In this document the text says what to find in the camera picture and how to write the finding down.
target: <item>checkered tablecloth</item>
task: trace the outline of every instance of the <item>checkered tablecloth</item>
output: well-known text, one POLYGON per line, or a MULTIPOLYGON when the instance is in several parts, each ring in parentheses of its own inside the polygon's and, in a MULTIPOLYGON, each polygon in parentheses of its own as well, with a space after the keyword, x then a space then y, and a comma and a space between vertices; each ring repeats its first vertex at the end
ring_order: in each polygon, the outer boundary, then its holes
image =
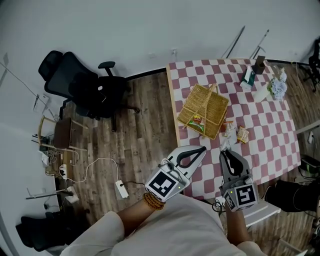
POLYGON ((175 62, 167 66, 178 145, 207 148, 185 195, 197 199, 218 197, 223 181, 219 163, 223 128, 212 140, 200 137, 192 129, 183 129, 183 124, 177 122, 177 116, 195 84, 217 84, 219 94, 229 99, 226 120, 233 120, 237 128, 243 126, 249 131, 249 142, 237 143, 231 149, 248 161, 257 184, 272 180, 301 164, 295 125, 287 101, 276 101, 269 95, 262 102, 254 102, 254 93, 274 76, 268 63, 265 63, 263 74, 256 75, 252 91, 245 92, 239 86, 243 72, 254 63, 254 59, 214 59, 175 62))

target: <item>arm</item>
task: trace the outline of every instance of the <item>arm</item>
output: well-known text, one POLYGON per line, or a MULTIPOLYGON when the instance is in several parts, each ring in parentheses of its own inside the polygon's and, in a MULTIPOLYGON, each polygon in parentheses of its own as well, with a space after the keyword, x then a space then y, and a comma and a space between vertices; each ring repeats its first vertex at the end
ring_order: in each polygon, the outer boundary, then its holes
POLYGON ((124 226, 124 236, 130 235, 140 226, 155 210, 147 205, 144 200, 140 200, 134 205, 119 211, 117 214, 124 226))
POLYGON ((237 246, 242 242, 251 241, 242 210, 232 212, 228 204, 225 204, 225 212, 229 242, 237 246))
POLYGON ((118 213, 109 211, 73 241, 61 256, 110 255, 113 247, 130 235, 155 210, 143 200, 118 213))

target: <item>tissue box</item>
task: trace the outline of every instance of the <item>tissue box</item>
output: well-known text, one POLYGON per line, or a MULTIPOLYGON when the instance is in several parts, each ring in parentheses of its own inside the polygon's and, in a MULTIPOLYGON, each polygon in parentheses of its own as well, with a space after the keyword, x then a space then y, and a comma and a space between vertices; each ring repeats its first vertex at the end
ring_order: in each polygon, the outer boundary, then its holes
POLYGON ((255 77, 255 72, 253 72, 251 66, 248 66, 242 75, 240 86, 245 88, 247 91, 251 91, 254 86, 255 77))

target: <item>chair armrest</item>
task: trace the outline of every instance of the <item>chair armrest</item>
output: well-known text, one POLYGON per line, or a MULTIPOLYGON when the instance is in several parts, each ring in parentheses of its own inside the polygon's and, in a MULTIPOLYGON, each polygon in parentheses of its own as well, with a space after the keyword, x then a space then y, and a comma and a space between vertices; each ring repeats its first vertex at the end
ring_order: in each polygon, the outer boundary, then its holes
POLYGON ((113 68, 115 66, 115 62, 114 61, 106 61, 106 62, 102 62, 99 66, 98 69, 105 69, 105 71, 108 73, 108 75, 110 77, 113 76, 112 72, 110 71, 111 68, 113 68))

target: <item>wicker basket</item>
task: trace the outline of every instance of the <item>wicker basket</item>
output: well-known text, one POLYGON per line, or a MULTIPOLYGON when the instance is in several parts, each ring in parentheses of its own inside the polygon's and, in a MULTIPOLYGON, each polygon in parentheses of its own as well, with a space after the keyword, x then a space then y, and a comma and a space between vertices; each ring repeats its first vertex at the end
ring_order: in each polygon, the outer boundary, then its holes
POLYGON ((177 120, 203 136, 214 140, 227 113, 229 100, 213 90, 216 84, 211 84, 209 89, 196 84, 186 99, 177 120), (189 122, 195 115, 200 116, 204 122, 203 131, 189 122))

